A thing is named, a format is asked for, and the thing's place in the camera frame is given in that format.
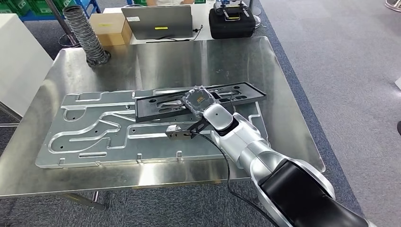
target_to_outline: gray carpet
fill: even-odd
[[[103,8],[116,7],[125,5],[125,2],[102,0],[99,1],[99,5]],[[266,28],[259,28],[255,35],[267,36],[271,41],[326,164],[327,170],[324,174],[332,182],[337,200],[344,206],[362,214],[351,187],[266,14],[263,13],[261,19]],[[62,34],[62,30],[56,22],[26,22],[26,26],[54,58],[60,49],[57,40]],[[0,150],[3,149],[12,133],[12,129],[0,128]],[[234,189],[252,201],[257,201],[250,182],[234,183]],[[100,202],[108,206],[108,210],[104,212],[92,210],[53,195],[2,199],[0,200],[0,223],[7,222],[13,227],[270,226],[255,210],[227,193],[225,184],[100,192],[99,196]]]
[[[364,214],[400,226],[401,13],[384,0],[262,4]]]

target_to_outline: black tray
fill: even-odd
[[[264,100],[266,94],[247,82],[206,87],[216,102],[229,107],[230,97],[233,105],[241,105]],[[182,97],[187,91],[149,96],[135,100],[135,121],[147,122],[167,117],[190,114],[185,108]]]

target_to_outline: green crate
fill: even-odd
[[[32,12],[36,16],[51,16],[53,15],[45,0],[27,0],[31,6]]]
[[[135,0],[134,4],[140,4],[142,6],[147,6],[146,0]],[[203,4],[206,3],[206,0],[195,0],[195,4]]]
[[[31,10],[36,16],[51,16],[53,15],[45,0],[27,0],[31,6]],[[75,5],[74,0],[54,0],[56,8],[62,14],[62,10],[71,5]]]
[[[54,4],[56,5],[57,9],[62,12],[62,10],[67,6],[75,5],[74,0],[54,0]]]
[[[0,0],[0,13],[16,13],[24,16],[30,7],[25,0]]]
[[[146,4],[146,0],[134,0],[134,1],[132,1],[134,4],[140,4],[140,5],[142,5],[142,6],[148,6],[147,4]]]

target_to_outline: cardboard box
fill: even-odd
[[[132,31],[122,13],[94,13],[89,22],[103,46],[130,44]]]

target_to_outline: metal pole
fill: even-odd
[[[2,102],[0,102],[0,111],[5,112],[7,115],[9,115],[10,117],[14,118],[15,120],[17,120],[19,122],[22,120],[21,115],[17,114],[15,111],[10,109],[8,106],[3,104]]]
[[[249,8],[251,9],[254,16],[259,16],[262,13],[262,10],[260,8],[253,5],[253,0],[249,0]]]
[[[73,202],[79,203],[81,205],[89,206],[92,207],[96,210],[106,210],[106,206],[103,204],[100,204],[98,202],[92,201],[88,198],[85,198],[83,196],[73,194],[73,193],[66,193],[66,194],[61,194],[61,197],[64,197],[68,200],[71,200]]]
[[[18,127],[19,123],[0,123],[0,128]]]
[[[93,193],[93,197],[92,197],[92,201],[93,202],[97,202],[98,197],[99,197],[99,192],[94,192]]]
[[[69,41],[71,42],[72,45],[68,45],[68,44],[63,44],[62,43],[62,38],[60,39],[60,45],[61,46],[77,46],[79,43],[75,40],[74,35],[72,34],[70,27],[68,27],[67,23],[65,23],[64,19],[61,17],[59,11],[57,10],[56,6],[54,5],[52,0],[45,0],[47,5],[49,6],[50,10],[52,11],[54,17],[57,19],[57,21],[59,22],[60,26],[62,27],[62,29],[64,30],[66,36],[68,37]]]

